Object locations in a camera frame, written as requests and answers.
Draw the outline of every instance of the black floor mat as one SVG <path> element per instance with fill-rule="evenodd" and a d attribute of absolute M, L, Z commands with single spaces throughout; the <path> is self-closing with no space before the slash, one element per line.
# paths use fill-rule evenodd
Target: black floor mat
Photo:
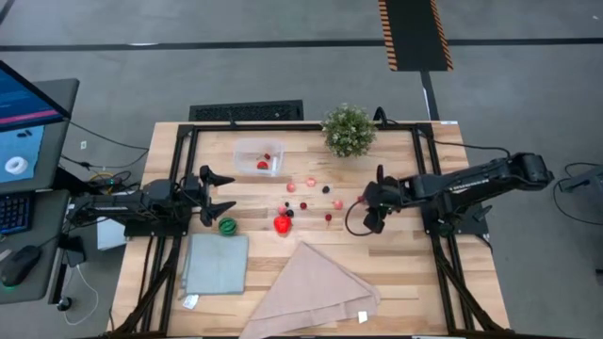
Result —
<path fill-rule="evenodd" d="M 452 60 L 435 0 L 379 0 L 392 71 L 451 71 Z"/>

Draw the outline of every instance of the potted plant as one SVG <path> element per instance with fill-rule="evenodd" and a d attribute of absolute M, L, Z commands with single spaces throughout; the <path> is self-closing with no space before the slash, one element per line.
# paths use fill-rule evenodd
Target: potted plant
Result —
<path fill-rule="evenodd" d="M 321 125 L 324 143 L 337 157 L 367 154 L 377 130 L 363 108 L 348 104 L 327 113 Z"/>

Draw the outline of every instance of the gray cloth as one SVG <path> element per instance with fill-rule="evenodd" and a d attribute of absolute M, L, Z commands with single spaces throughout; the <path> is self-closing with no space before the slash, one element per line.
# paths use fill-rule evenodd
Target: gray cloth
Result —
<path fill-rule="evenodd" d="M 182 274 L 185 294 L 242 294 L 248 248 L 246 235 L 191 235 Z"/>

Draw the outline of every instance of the clear plastic box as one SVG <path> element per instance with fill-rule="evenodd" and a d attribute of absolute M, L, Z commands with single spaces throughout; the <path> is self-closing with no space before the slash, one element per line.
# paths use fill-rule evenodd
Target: clear plastic box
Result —
<path fill-rule="evenodd" d="M 241 173 L 276 176 L 283 165 L 285 147 L 276 139 L 244 137 L 235 143 L 235 168 Z M 268 169 L 259 169 L 260 161 L 268 163 Z"/>

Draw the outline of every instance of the computer monitor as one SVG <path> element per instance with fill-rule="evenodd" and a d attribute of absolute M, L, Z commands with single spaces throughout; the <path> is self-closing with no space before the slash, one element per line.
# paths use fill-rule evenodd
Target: computer monitor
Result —
<path fill-rule="evenodd" d="M 59 104 L 0 61 L 0 132 L 71 117 Z"/>

